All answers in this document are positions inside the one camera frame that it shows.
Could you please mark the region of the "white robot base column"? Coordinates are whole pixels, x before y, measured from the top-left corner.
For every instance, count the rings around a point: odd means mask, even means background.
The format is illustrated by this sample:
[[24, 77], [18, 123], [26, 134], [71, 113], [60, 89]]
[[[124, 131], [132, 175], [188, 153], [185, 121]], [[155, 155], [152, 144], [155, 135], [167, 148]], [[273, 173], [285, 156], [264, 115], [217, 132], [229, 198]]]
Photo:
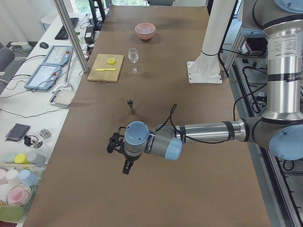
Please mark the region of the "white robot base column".
[[195, 61], [187, 62], [189, 83], [221, 84], [223, 82], [218, 53], [237, 4], [236, 0], [213, 1], [200, 56]]

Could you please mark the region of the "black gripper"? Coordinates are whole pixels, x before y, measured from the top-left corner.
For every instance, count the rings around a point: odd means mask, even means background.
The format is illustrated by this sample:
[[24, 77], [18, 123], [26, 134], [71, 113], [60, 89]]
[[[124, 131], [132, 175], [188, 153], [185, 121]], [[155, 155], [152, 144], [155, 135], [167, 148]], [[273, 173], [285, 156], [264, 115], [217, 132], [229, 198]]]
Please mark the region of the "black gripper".
[[111, 154], [114, 150], [117, 151], [118, 153], [124, 155], [126, 158], [125, 164], [123, 167], [123, 174], [128, 175], [131, 167], [133, 165], [133, 161], [136, 161], [140, 158], [140, 155], [137, 156], [130, 156], [126, 153], [125, 148], [124, 148], [124, 135], [120, 134], [121, 129], [126, 129], [126, 127], [119, 127], [117, 132], [114, 132], [111, 138], [109, 138], [109, 143], [107, 146], [107, 152]]

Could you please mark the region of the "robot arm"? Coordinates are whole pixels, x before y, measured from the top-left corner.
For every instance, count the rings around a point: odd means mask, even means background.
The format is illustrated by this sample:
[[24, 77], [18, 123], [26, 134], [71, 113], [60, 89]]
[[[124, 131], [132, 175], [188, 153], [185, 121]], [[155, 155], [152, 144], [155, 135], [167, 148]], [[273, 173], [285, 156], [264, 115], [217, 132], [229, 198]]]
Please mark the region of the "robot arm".
[[246, 0], [242, 29], [263, 32], [268, 38], [266, 112], [260, 117], [232, 122], [163, 123], [155, 130], [143, 122], [132, 122], [124, 134], [115, 132], [107, 146], [108, 153], [117, 151], [124, 155], [124, 174], [130, 172], [142, 153], [177, 160], [183, 144], [192, 141], [206, 144], [249, 141], [285, 160], [302, 158], [303, 3], [300, 0]]

